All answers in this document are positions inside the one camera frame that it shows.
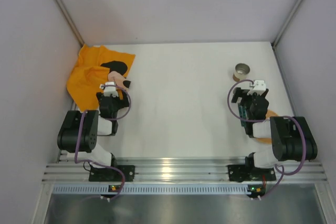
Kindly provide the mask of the metal cup with cork band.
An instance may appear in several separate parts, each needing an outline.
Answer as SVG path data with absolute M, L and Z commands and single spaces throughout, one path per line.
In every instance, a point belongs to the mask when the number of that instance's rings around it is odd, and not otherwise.
M 238 63 L 235 66 L 234 72 L 233 72 L 233 80 L 236 82 L 239 82 L 241 80 L 245 80 L 250 73 L 250 67 L 249 65 L 245 63 Z

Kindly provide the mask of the orange Mickey Mouse placemat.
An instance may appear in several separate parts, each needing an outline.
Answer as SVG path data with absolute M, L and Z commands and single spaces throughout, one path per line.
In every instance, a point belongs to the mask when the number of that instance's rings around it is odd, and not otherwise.
M 113 51 L 104 45 L 83 45 L 66 84 L 79 110 L 97 109 L 96 93 L 101 92 L 100 86 L 108 81 L 115 81 L 118 86 L 127 89 L 130 85 L 127 76 L 134 59 L 134 54 Z

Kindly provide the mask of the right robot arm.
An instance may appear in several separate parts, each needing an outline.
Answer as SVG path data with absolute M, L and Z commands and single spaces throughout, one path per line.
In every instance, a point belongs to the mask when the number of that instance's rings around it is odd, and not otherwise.
M 234 88 L 231 103 L 236 103 L 241 126 L 250 138 L 270 140 L 270 146 L 252 153 L 248 160 L 256 168 L 272 168 L 284 161 L 304 161 L 317 157 L 318 149 L 304 117 L 267 115 L 268 89 Z

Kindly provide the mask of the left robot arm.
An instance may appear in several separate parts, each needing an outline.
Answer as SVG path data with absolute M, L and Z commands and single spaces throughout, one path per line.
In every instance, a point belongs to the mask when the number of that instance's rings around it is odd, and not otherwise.
M 76 163 L 88 162 L 98 169 L 117 168 L 115 156 L 98 144 L 98 137 L 116 135 L 119 111 L 130 108 L 129 95 L 119 90 L 117 95 L 98 92 L 96 97 L 98 109 L 67 112 L 57 145 L 61 151 L 74 154 Z

